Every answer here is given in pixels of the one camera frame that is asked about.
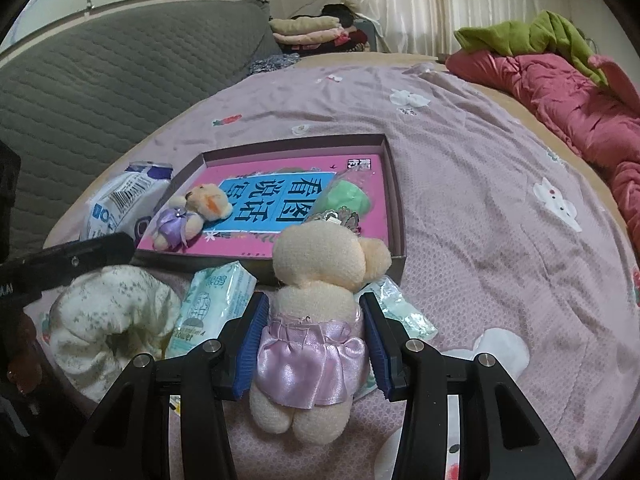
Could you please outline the floral cream scrunchie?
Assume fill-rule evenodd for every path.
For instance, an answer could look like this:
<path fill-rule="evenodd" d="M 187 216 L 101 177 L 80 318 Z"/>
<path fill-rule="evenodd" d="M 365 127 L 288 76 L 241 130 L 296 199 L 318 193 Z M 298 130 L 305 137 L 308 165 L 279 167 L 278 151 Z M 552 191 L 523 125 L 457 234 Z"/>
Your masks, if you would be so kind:
<path fill-rule="evenodd" d="M 163 357 L 180 306 L 170 286 L 137 266 L 81 275 L 51 308 L 53 359 L 79 393 L 100 402 L 137 354 Z"/>

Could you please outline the white blue wipes pack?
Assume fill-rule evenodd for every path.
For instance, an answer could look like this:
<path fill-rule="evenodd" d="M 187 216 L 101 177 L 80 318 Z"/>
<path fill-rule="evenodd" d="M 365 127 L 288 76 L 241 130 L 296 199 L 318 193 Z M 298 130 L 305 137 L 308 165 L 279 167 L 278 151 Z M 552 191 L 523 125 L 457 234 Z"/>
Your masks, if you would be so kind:
<path fill-rule="evenodd" d="M 173 171 L 171 165 L 159 162 L 133 162 L 107 180 L 86 203 L 79 239 L 124 232 L 138 244 Z"/>

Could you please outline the green flower tissue pack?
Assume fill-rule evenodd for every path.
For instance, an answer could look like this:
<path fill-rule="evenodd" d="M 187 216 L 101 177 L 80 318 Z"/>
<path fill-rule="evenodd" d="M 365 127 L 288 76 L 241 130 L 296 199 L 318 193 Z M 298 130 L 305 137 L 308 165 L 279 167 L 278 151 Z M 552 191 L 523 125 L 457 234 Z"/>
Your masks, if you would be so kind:
<path fill-rule="evenodd" d="M 196 272 L 165 358 L 184 356 L 203 341 L 216 339 L 224 324 L 243 315 L 256 284 L 254 275 L 239 261 Z"/>

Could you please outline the bear plush purple bow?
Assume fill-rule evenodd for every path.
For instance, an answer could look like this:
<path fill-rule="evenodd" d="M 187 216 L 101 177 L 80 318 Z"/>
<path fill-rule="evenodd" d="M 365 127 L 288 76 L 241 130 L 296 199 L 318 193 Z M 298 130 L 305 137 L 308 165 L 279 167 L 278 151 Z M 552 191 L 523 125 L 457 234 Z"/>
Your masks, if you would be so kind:
<path fill-rule="evenodd" d="M 228 219 L 233 211 L 226 192 L 213 183 L 200 184 L 186 194 L 168 200 L 157 217 L 152 247 L 157 252 L 174 252 L 194 243 L 207 222 Z"/>

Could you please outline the bear plush pink dress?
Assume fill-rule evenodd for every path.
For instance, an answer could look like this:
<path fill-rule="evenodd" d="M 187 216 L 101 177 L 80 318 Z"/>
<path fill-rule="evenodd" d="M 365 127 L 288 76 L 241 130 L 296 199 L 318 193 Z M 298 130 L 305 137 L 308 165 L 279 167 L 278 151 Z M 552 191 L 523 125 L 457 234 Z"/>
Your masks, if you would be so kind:
<path fill-rule="evenodd" d="M 262 330 L 250 412 L 268 434 L 326 445 L 344 431 L 369 373 L 356 293 L 392 264 L 379 238 L 332 221 L 283 230 L 272 266 L 281 283 Z"/>

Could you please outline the green sponge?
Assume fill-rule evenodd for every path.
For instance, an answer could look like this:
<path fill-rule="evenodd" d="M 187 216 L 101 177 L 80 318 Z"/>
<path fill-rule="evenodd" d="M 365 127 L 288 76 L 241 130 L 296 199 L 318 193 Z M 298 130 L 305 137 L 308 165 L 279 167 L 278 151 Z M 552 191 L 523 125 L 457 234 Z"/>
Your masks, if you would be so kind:
<path fill-rule="evenodd" d="M 314 201 L 306 222 L 333 222 L 360 235 L 360 221 L 372 209 L 371 179 L 369 170 L 339 172 Z"/>

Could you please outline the grey quilted headboard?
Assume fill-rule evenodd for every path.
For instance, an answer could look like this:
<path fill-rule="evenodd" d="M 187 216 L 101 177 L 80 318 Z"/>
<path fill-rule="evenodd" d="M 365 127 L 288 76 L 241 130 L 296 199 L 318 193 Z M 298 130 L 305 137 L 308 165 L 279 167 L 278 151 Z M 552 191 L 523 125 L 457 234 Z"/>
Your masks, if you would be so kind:
<path fill-rule="evenodd" d="M 21 159 L 12 257 L 40 249 L 80 194 L 160 126 L 276 54 L 265 0 L 157 3 L 42 40 L 1 69 L 1 146 Z"/>

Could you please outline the shallow dark cardboard box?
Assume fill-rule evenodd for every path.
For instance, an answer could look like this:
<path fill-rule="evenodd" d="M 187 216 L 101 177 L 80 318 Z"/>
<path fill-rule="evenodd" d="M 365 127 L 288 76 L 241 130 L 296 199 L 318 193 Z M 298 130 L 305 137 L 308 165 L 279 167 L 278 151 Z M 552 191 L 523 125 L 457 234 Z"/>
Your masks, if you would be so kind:
<path fill-rule="evenodd" d="M 303 223 L 314 202 L 338 174 L 360 188 L 354 203 L 362 235 L 384 240 L 399 282 L 405 269 L 405 222 L 390 142 L 382 133 L 310 136 L 221 148 L 198 154 L 171 180 L 156 206 L 201 184 L 218 185 L 233 207 L 224 221 L 207 223 L 189 245 L 154 249 L 144 234 L 132 261 L 137 266 L 193 273 L 239 261 L 259 283 L 276 284 L 271 255 L 280 232 Z"/>

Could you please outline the pink and blue book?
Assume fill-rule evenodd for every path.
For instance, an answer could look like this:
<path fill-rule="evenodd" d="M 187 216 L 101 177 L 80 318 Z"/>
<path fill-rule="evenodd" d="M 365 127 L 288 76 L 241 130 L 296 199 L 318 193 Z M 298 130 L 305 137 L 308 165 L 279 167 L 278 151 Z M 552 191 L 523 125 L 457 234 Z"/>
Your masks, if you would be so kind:
<path fill-rule="evenodd" d="M 372 172 L 372 209 L 360 221 L 361 234 L 388 242 L 383 155 L 379 148 L 271 151 L 220 159 L 208 152 L 198 155 L 172 179 L 168 196 L 213 183 L 227 193 L 233 211 L 227 220 L 207 223 L 192 245 L 175 254 L 268 258 L 277 235 L 306 220 L 320 193 L 346 169 Z"/>

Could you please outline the red pink comforter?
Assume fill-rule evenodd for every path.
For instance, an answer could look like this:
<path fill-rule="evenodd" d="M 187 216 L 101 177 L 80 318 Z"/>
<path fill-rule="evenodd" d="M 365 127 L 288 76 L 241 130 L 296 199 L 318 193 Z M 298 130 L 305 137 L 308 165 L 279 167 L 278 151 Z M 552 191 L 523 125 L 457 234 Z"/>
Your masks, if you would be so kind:
<path fill-rule="evenodd" d="M 596 84 L 553 53 L 498 56 L 463 50 L 448 56 L 450 73 L 509 93 L 608 184 L 639 245 L 639 91 L 612 58 L 591 55 L 603 70 Z"/>

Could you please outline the blue patterned cloth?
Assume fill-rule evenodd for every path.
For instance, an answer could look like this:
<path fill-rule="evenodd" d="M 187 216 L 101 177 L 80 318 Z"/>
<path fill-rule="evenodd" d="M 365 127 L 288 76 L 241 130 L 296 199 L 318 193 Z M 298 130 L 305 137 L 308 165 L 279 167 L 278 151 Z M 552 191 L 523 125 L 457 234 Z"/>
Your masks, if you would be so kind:
<path fill-rule="evenodd" d="M 250 75 L 275 72 L 284 70 L 300 61 L 297 53 L 281 53 L 269 55 L 268 58 L 260 58 L 250 63 L 248 73 Z"/>

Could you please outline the stack of folded clothes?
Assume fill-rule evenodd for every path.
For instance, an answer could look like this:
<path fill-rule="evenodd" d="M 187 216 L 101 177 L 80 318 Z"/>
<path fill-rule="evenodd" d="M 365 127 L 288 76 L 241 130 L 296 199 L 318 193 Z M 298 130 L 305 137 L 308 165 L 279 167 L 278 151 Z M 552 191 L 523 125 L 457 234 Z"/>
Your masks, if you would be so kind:
<path fill-rule="evenodd" d="M 356 14 L 341 3 L 327 4 L 317 16 L 272 18 L 269 21 L 274 41 L 284 54 L 305 56 L 367 52 L 371 41 L 356 24 Z"/>

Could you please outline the green blanket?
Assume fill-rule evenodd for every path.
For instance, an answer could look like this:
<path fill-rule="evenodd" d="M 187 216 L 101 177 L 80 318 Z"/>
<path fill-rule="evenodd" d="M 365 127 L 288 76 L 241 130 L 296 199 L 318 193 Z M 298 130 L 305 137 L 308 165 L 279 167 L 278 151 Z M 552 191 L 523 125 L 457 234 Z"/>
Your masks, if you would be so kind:
<path fill-rule="evenodd" d="M 488 50 L 502 56 L 554 53 L 599 86 L 607 86 L 602 70 L 592 68 L 594 55 L 580 30 L 561 14 L 541 11 L 530 23 L 505 21 L 487 27 L 462 27 L 454 32 L 460 47 L 472 53 Z"/>

